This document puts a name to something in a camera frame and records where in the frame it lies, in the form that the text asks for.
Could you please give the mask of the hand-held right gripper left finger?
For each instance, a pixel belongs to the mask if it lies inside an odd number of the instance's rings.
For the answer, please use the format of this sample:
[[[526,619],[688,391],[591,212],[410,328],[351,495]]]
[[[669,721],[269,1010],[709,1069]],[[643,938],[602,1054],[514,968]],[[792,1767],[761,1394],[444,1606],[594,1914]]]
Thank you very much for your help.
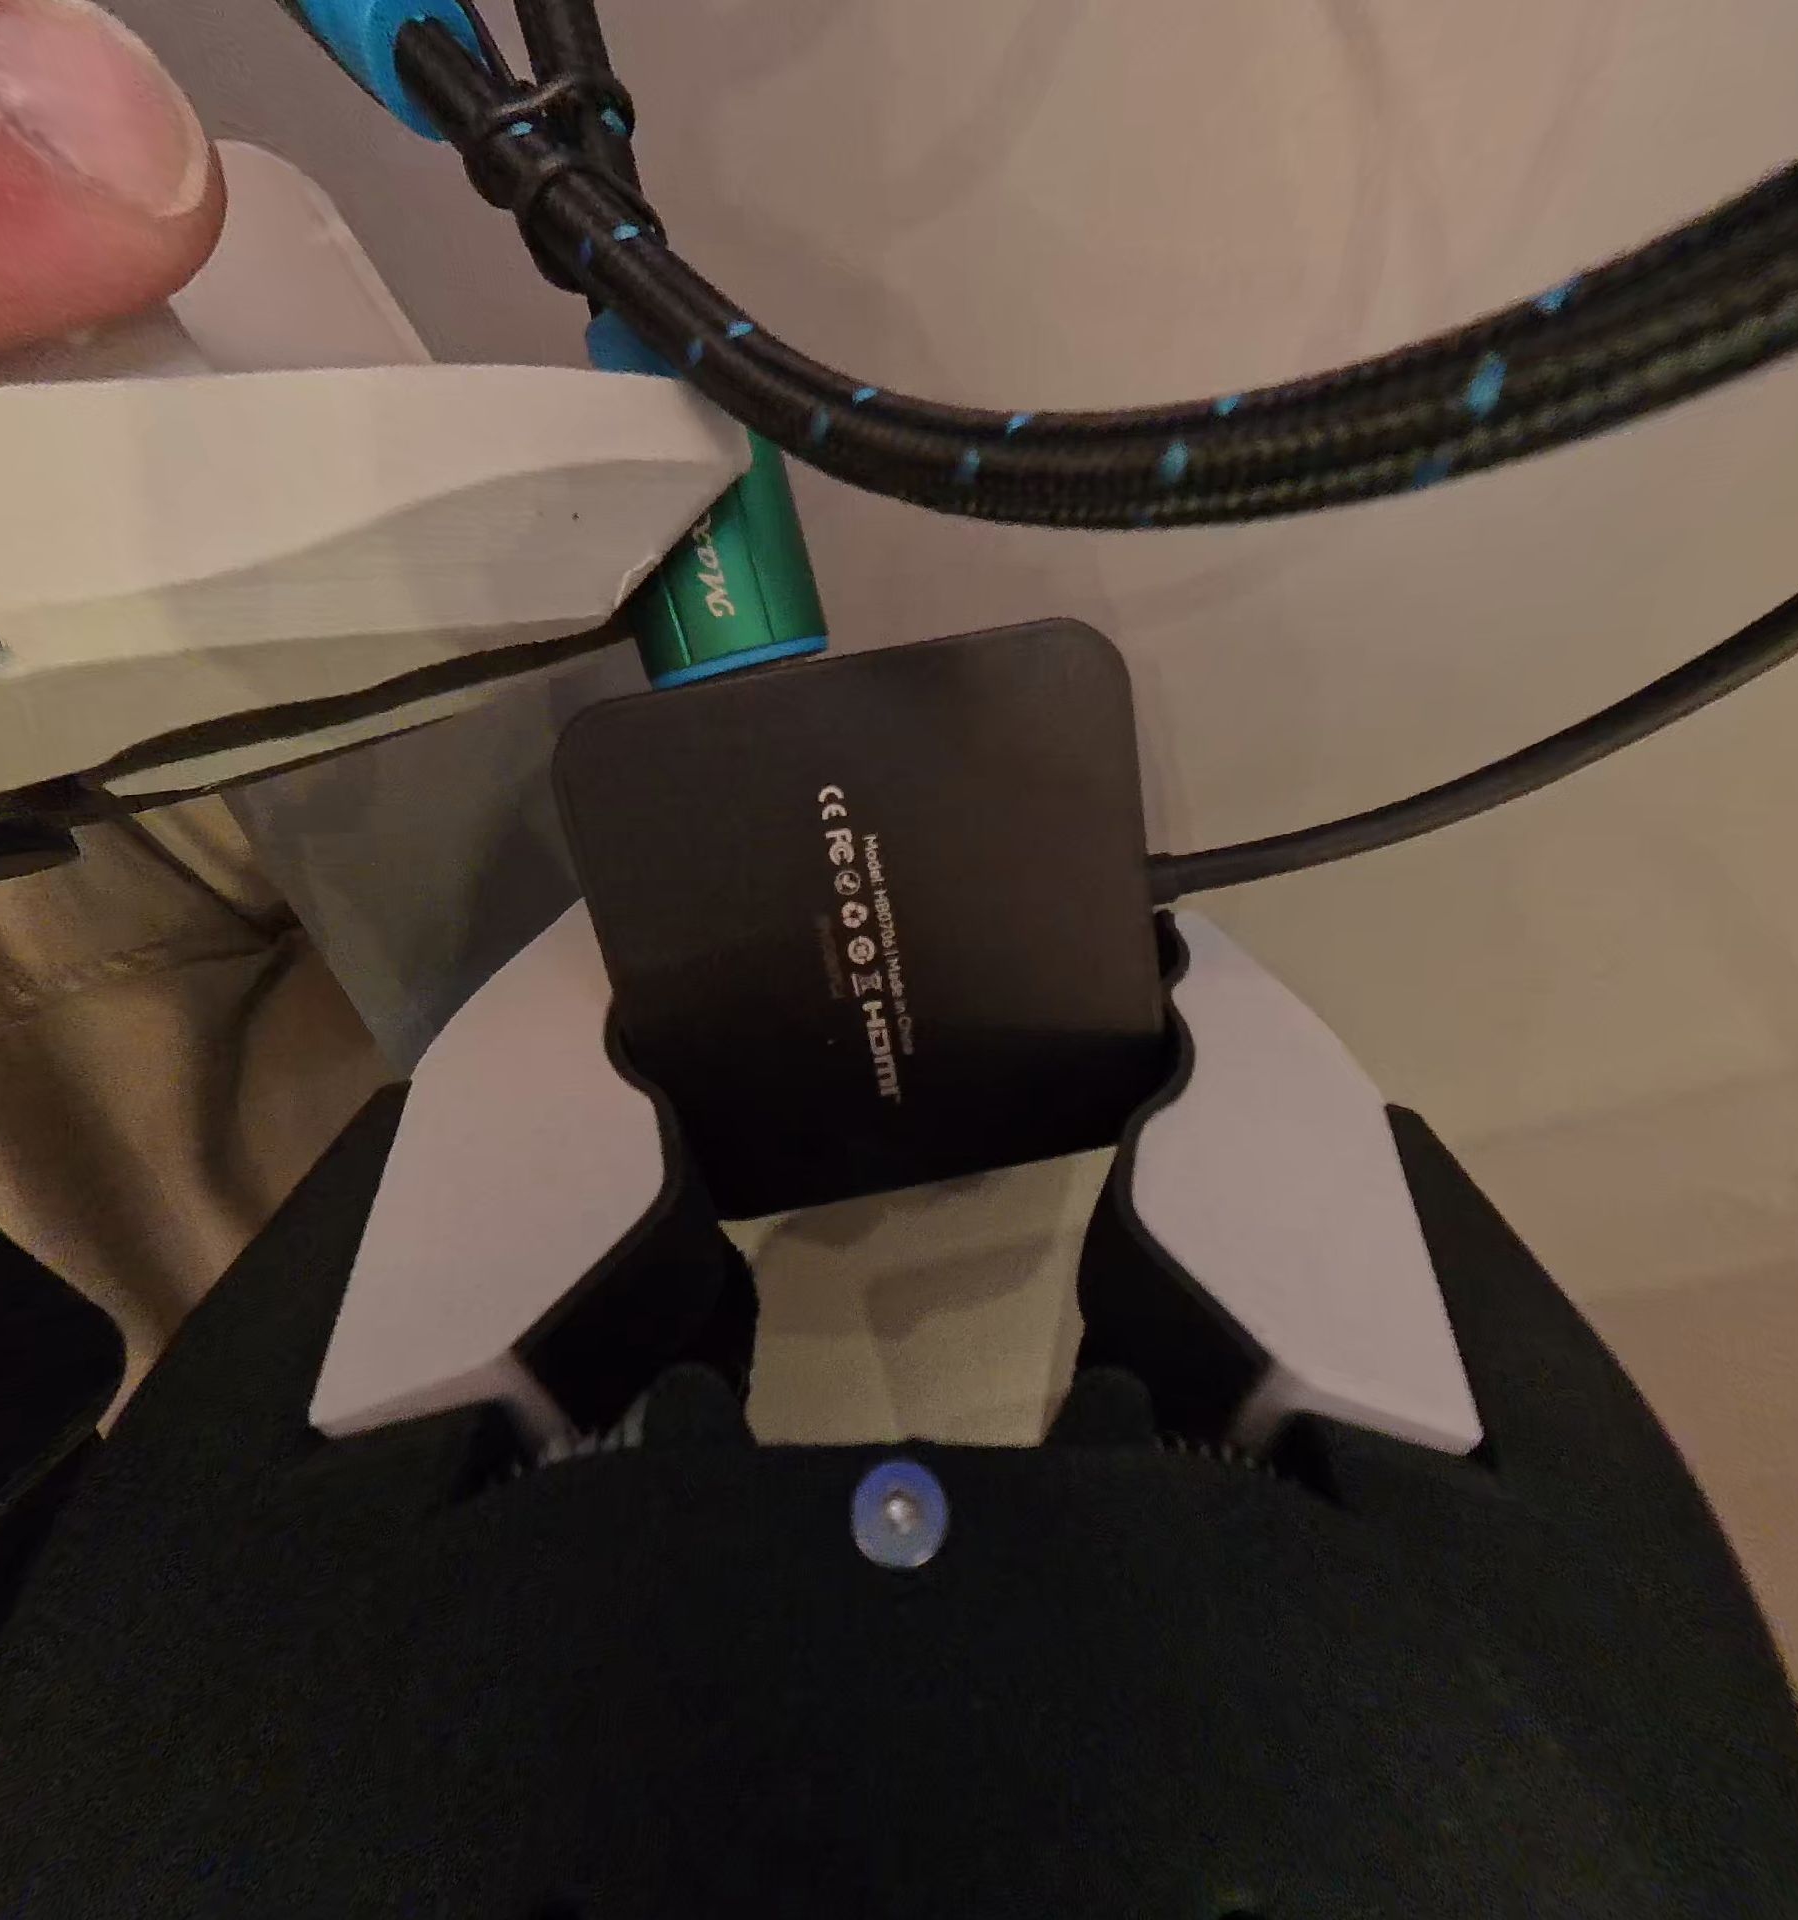
[[[495,1406],[526,1447],[600,1447],[675,1367],[742,1405],[757,1322],[577,902],[413,1069],[308,1416],[340,1440]]]

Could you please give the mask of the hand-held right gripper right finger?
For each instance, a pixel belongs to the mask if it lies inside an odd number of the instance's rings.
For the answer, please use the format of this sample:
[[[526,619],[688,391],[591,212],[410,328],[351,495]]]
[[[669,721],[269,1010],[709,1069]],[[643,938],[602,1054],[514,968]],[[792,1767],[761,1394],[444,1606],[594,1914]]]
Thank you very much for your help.
[[[1302,1419],[1474,1453],[1379,1091],[1215,925],[1161,907],[1154,931],[1167,1064],[1085,1229],[1078,1370],[1133,1381],[1175,1453],[1270,1453]]]

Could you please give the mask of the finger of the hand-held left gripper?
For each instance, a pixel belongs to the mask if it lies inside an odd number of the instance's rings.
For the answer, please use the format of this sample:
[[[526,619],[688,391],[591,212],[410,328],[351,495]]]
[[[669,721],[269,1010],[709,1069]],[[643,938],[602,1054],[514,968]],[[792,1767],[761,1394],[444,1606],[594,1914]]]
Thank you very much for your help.
[[[552,748],[622,681],[524,681],[432,726],[244,782],[263,874],[392,1068],[552,925],[577,883]]]
[[[0,387],[0,795],[243,759],[610,620],[747,468],[666,378],[377,368]]]

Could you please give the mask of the grey and black port hub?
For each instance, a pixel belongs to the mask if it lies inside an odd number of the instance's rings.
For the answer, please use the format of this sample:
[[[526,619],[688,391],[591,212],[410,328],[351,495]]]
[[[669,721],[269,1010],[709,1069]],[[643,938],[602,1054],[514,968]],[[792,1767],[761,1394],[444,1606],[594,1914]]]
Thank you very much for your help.
[[[730,1219],[1109,1147],[1165,1073],[1131,684],[1081,620],[605,702],[551,782]]]

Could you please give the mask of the black braided cable green plugs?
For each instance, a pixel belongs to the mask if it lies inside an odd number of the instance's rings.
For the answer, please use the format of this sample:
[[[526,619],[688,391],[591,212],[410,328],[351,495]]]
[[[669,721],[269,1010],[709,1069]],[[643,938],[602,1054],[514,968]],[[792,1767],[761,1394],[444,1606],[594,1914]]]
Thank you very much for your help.
[[[785,343],[669,243],[594,4],[281,11],[359,94],[448,146],[535,270],[757,438],[939,514],[1161,532],[1317,514],[1580,444],[1798,351],[1798,160],[1671,232],[1426,341],[1285,385],[1102,411],[987,411]]]

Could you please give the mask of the person's left hand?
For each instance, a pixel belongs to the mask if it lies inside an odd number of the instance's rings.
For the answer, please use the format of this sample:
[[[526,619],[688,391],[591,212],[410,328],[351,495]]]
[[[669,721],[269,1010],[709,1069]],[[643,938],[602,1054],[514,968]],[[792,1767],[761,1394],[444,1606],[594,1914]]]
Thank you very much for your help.
[[[84,2],[0,2],[0,354],[129,319],[210,260],[214,142],[161,60]]]

